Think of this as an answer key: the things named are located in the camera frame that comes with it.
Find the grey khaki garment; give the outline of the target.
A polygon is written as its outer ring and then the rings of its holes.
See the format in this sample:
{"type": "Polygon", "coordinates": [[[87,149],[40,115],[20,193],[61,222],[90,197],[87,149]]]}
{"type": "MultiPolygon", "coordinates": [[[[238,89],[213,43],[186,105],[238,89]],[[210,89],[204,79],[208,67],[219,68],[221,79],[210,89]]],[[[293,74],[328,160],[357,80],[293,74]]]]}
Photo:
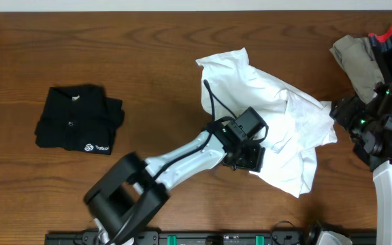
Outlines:
{"type": "Polygon", "coordinates": [[[329,51],[346,72],[357,96],[368,104],[376,96],[376,85],[384,83],[370,41],[367,37],[346,35],[336,41],[329,51]]]}

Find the folded black polo shirt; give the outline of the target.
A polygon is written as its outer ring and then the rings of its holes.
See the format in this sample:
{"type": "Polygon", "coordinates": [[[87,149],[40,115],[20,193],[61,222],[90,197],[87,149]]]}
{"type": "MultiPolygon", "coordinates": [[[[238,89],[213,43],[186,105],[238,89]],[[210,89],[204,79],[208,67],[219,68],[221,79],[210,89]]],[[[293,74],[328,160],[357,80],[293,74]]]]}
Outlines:
{"type": "Polygon", "coordinates": [[[102,86],[51,87],[35,143],[40,148],[110,155],[124,118],[123,101],[107,97],[102,86]]]}

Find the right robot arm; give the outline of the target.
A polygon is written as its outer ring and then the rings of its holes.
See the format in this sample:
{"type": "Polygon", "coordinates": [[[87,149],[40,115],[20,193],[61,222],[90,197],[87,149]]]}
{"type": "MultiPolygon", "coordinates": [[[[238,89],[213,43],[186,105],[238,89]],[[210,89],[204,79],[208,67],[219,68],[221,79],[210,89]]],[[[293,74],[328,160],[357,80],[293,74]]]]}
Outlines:
{"type": "Polygon", "coordinates": [[[373,174],[377,244],[392,244],[392,82],[379,84],[364,103],[356,95],[333,102],[330,117],[345,129],[354,154],[373,174]]]}

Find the red garment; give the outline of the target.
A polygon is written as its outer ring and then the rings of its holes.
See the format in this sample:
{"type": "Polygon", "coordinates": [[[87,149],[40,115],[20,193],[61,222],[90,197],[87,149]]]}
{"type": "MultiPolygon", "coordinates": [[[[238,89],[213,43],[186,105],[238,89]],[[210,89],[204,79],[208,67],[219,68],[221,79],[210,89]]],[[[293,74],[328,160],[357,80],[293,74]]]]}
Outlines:
{"type": "Polygon", "coordinates": [[[375,33],[369,33],[368,37],[374,37],[378,42],[384,43],[392,37],[392,26],[390,26],[388,31],[382,35],[377,35],[375,33]]]}

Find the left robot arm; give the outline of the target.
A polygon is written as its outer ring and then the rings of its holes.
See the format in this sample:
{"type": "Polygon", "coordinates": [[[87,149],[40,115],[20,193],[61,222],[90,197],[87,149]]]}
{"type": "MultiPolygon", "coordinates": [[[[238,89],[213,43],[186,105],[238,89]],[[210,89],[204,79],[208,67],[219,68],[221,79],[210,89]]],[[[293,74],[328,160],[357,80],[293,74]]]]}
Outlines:
{"type": "Polygon", "coordinates": [[[264,147],[255,136],[267,126],[215,122],[194,140],[171,152],[141,159],[122,157],[87,192],[84,203],[104,244],[125,244],[152,220],[169,192],[219,163],[234,169],[259,169],[264,147]]]}

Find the white t-shirt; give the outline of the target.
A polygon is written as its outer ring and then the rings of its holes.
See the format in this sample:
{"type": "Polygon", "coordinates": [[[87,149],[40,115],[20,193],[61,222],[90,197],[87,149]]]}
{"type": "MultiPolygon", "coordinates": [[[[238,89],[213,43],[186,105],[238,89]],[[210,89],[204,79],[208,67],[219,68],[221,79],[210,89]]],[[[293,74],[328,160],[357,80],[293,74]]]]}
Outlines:
{"type": "Polygon", "coordinates": [[[196,63],[203,68],[218,101],[207,90],[201,105],[217,118],[240,115],[252,107],[268,125],[260,131],[265,148],[257,176],[294,197],[309,193],[317,168],[316,147],[337,142],[331,102],[318,101],[281,79],[250,65],[245,48],[213,54],[196,63]]]}

